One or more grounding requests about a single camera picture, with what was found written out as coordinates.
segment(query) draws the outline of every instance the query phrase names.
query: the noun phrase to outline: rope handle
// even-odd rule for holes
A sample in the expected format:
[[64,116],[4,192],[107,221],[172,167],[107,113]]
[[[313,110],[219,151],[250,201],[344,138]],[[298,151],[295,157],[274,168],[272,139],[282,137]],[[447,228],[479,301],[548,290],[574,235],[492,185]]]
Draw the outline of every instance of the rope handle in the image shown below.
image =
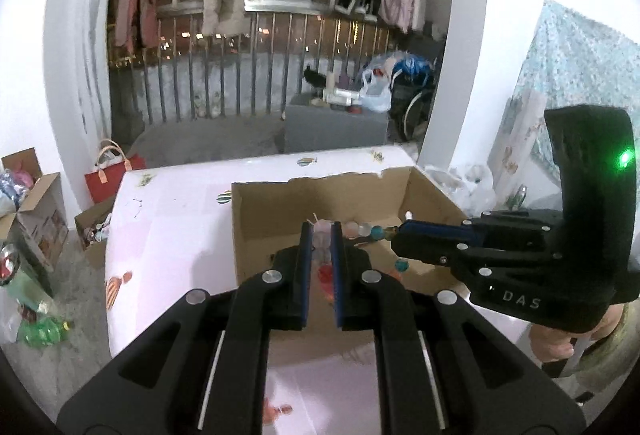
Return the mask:
[[[126,171],[132,171],[133,168],[131,167],[131,161],[129,159],[127,159],[127,156],[124,155],[124,152],[122,151],[122,148],[119,147],[119,145],[117,145],[116,143],[114,144],[110,144],[108,146],[105,146],[104,148],[102,148],[100,150],[100,152],[98,152],[98,158],[96,160],[96,164],[100,164],[100,159],[102,158],[102,155],[104,155],[106,152],[108,152],[109,150],[116,150],[117,152],[119,152],[120,156],[124,159],[124,169]],[[100,168],[100,170],[98,170],[98,177],[100,178],[100,182],[102,184],[106,184],[107,183],[107,175],[104,172],[104,170],[102,168]]]
[[110,142],[111,144],[113,144],[117,148],[120,147],[120,145],[117,142],[113,141],[113,139],[108,139],[108,138],[100,139],[100,144],[102,144],[103,142]]

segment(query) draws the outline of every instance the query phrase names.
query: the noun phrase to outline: floor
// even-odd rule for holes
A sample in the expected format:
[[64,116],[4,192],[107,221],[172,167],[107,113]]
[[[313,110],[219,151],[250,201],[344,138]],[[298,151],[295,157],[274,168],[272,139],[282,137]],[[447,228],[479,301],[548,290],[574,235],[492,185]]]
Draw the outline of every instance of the floor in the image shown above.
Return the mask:
[[139,136],[129,152],[150,168],[276,155],[284,150],[279,116],[229,116],[214,120],[165,123]]
[[4,345],[2,350],[24,388],[55,420],[67,399],[111,360],[104,270],[89,266],[75,231],[69,232],[51,286],[60,317],[74,322],[68,341],[43,350],[21,343]]

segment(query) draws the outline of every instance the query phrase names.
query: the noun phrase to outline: curtain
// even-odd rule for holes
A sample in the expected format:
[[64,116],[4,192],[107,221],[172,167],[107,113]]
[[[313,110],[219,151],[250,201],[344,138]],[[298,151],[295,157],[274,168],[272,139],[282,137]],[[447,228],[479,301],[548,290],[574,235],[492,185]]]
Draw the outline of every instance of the curtain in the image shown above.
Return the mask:
[[[640,45],[607,25],[545,0],[514,96],[527,89],[546,96],[546,108],[577,104],[625,108],[636,148],[640,144]],[[544,123],[532,154],[559,180]]]

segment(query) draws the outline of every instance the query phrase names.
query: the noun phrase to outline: metal railing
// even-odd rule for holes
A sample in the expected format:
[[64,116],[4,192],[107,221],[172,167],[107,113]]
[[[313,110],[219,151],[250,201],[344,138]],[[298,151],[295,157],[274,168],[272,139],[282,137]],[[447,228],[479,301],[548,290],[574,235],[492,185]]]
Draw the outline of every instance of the metal railing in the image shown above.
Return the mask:
[[306,66],[353,78],[374,54],[396,47],[388,28],[344,18],[251,12],[248,32],[231,37],[202,36],[201,18],[164,16],[157,48],[110,58],[112,83],[146,124],[283,112],[305,91]]

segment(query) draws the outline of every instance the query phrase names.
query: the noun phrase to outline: red shopping bag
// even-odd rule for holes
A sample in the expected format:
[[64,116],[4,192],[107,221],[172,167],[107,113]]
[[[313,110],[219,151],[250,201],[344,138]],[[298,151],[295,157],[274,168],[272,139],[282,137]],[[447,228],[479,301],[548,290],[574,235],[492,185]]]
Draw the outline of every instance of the red shopping bag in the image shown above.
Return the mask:
[[91,193],[91,198],[94,200],[95,204],[102,202],[103,200],[107,200],[109,197],[113,197],[118,192],[118,188],[120,188],[120,183],[122,182],[122,178],[126,171],[144,170],[146,168],[145,160],[140,157],[140,155],[135,154],[132,157],[127,158],[126,155],[124,155],[122,148],[120,148],[116,142],[111,141],[111,139],[103,139],[103,141],[109,141],[112,144],[107,145],[100,150],[98,160],[96,161],[98,166],[102,155],[109,150],[119,152],[120,156],[124,160],[117,164],[107,166],[104,169],[99,168],[98,171],[87,173],[84,176],[86,185],[89,188],[89,193]]

